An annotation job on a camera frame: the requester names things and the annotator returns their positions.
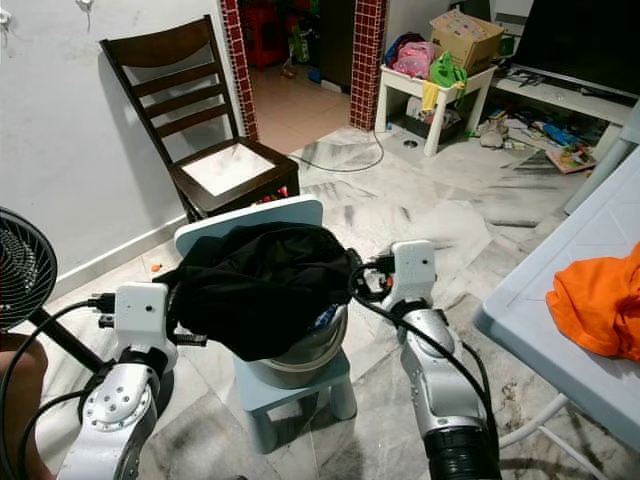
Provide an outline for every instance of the white side table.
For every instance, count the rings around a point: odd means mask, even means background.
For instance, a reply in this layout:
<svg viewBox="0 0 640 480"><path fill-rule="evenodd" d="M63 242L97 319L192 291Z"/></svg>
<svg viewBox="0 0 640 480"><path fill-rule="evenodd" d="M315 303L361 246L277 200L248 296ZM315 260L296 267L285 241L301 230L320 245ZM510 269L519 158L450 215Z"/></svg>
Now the white side table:
<svg viewBox="0 0 640 480"><path fill-rule="evenodd" d="M409 95L422 98L424 88L424 81L419 78L411 78L408 75L391 70L384 65L380 67L380 70L382 70L382 75L380 76L380 94L378 96L378 112L375 126L376 132L384 132L387 129L387 89L395 88ZM469 121L467 122L467 130L475 130L478 126L480 114L482 113L484 101L487 98L487 92L489 91L495 70L496 67L488 68L480 73L476 73L467 80L465 95L480 90L473 104ZM455 101L458 92L459 90L457 88L440 87L438 89L438 99L436 100L433 122L431 122L429 135L427 136L427 141L424 146L424 154L427 157L434 156L438 150L438 141L440 140L440 131L442 130L447 104Z"/></svg>

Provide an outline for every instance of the tv stand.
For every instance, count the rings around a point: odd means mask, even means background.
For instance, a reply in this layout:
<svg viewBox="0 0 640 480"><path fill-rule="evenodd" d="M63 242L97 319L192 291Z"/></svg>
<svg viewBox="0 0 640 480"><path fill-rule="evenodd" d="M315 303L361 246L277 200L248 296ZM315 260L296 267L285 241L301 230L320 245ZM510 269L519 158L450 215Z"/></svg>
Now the tv stand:
<svg viewBox="0 0 640 480"><path fill-rule="evenodd" d="M622 126L631 112L631 107L626 105L592 95L583 95L574 90L548 83L521 87L520 82L515 80L494 77L491 86L609 122L592 152L597 161L604 157L613 142L618 138L622 131Z"/></svg>

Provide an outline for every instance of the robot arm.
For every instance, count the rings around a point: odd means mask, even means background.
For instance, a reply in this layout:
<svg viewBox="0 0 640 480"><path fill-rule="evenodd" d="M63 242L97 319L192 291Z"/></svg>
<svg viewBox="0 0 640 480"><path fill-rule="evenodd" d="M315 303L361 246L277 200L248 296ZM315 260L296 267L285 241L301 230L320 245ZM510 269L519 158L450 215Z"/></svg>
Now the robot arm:
<svg viewBox="0 0 640 480"><path fill-rule="evenodd" d="M144 442L158 419L160 380L177 360L167 339L167 287L127 283L116 292L118 362L82 408L82 428L60 480L135 479Z"/></svg>
<svg viewBox="0 0 640 480"><path fill-rule="evenodd" d="M436 281L434 260L434 249L425 240L393 244L377 262L383 265L378 272L384 275L382 307L461 360L460 339L444 314L431 309L431 290ZM398 339L431 478L500 479L485 411L468 380L445 355L415 333L400 328Z"/></svg>

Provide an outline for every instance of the power cord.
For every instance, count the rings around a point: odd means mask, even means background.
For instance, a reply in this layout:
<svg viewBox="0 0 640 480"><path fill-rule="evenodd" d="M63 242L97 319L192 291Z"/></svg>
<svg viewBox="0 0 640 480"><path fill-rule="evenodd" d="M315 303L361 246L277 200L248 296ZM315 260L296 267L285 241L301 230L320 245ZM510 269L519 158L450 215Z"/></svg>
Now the power cord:
<svg viewBox="0 0 640 480"><path fill-rule="evenodd" d="M13 374L13 371L15 370L16 365L20 360L20 357L27 351L29 346L33 343L33 341L40 334L40 332L42 332L47 327L47 325L56 321L63 315L66 315L72 310L77 310L79 308L85 308L85 307L96 307L102 311L109 311L113 308L114 304L115 304L115 295L112 293L107 293L107 294L100 295L97 298L91 298L89 300L72 303L71 305L66 306L62 310L54 313L45 321L43 321L33 331L33 333L29 335L29 337L22 343L22 345L20 345L20 348L18 348L18 350L16 351L15 355L11 359L11 362L9 362L7 371L5 372L4 377L2 378L2 383L0 384L0 439L2 440L0 442L1 444L0 465L2 469L6 472L6 475L8 476L8 480L18 480L18 479L15 476L15 473L11 468L11 462L9 461L9 453L7 452L7 442L5 441L6 432L5 432L4 418L5 418L5 411L6 411L6 405L7 405L6 400L7 400L7 390L9 388L9 380L11 379L11 375Z"/></svg>
<svg viewBox="0 0 640 480"><path fill-rule="evenodd" d="M375 138L376 143L378 144L378 147L380 147L380 156L373 161L372 163L370 163L369 165L365 165L364 167L356 167L356 168L345 168L345 169L340 169L340 168L329 168L329 167L323 167L322 165L318 165L317 163L314 163L310 160L307 160L306 158L302 158L302 157L298 157L297 155L289 155L290 158L293 158L295 160L298 160L302 163L305 163L307 165L309 165L310 167L314 167L317 168L319 170L324 170L325 172L332 172L332 173L357 173L357 172L364 172L365 170L369 170L370 168L375 167L376 165L379 165L382 160L384 159L384 147L382 146L382 143L380 142L380 139L378 138L378 136L376 135L376 132L372 132L373 133L373 138Z"/></svg>
<svg viewBox="0 0 640 480"><path fill-rule="evenodd" d="M19 469L19 478L20 480L29 480L29 476L27 473L27 443L29 442L29 436L31 435L31 431L35 426L38 419L49 409L55 407L59 403L66 402L67 400L72 400L74 398L82 397L83 395L88 395L92 392L91 388L86 390L78 390L77 392L65 393L64 395L60 395L59 397L54 398L53 400L45 403L38 409L38 412L31 417L29 423L27 423L24 428L24 432L22 433L22 437L20 438L20 444L18 446L18 469Z"/></svg>
<svg viewBox="0 0 640 480"><path fill-rule="evenodd" d="M424 340L425 342L427 342L438 353L440 353L440 355L446 358L447 361L451 363L451 365L453 365L454 368L458 370L463 377L465 377L465 379L469 382L473 390L476 392L476 395L478 395L478 398L480 398L480 401L482 402L482 406L485 410L485 415L487 417L486 420L487 420L487 429L489 430L489 439L494 449L494 454L496 455L496 458L498 458L498 452L499 452L498 429L496 427L496 421L495 421L495 417L493 415L493 410L491 407L489 379L487 377L484 364L482 364L482 361L480 360L480 357L478 356L478 354L473 349L471 349L471 347L468 347L468 346L465 347L465 349L467 349L469 353L473 352L471 353L471 355L476 360L476 362L478 362L478 367L480 369L480 374L482 376L482 380L484 383L484 390L480 386L478 381L474 378L474 376L471 374L471 372L469 372L467 367L465 367L462 363L460 363L460 361L457 358L455 358L446 348L440 345L437 341L435 341L433 338L431 338L430 336L428 336L427 334L425 334L415 326L406 322L403 318L400 318L392 314L391 312L388 312L383 308L380 308L374 305L373 303L367 301L366 299L362 298L358 294L356 289L356 280L362 273L364 273L365 270L368 270L368 269L377 269L377 264L366 263L364 265L360 265L351 273L351 276L349 277L349 293L351 294L351 296L363 307L368 308L369 310L377 313L378 315L381 315L384 318L390 320L391 323L396 328L404 328L408 332L411 332L414 335L418 336L421 340Z"/></svg>

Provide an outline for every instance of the black cloth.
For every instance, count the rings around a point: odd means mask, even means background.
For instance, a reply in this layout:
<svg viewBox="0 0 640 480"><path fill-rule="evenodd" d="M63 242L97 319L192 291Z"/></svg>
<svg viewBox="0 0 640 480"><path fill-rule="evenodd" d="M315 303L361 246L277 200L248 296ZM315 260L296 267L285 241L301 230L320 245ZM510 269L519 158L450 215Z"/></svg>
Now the black cloth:
<svg viewBox="0 0 640 480"><path fill-rule="evenodd" d="M284 354L330 305L346 304L356 264L322 227L268 223L198 239L154 282L169 286L170 320L253 361Z"/></svg>

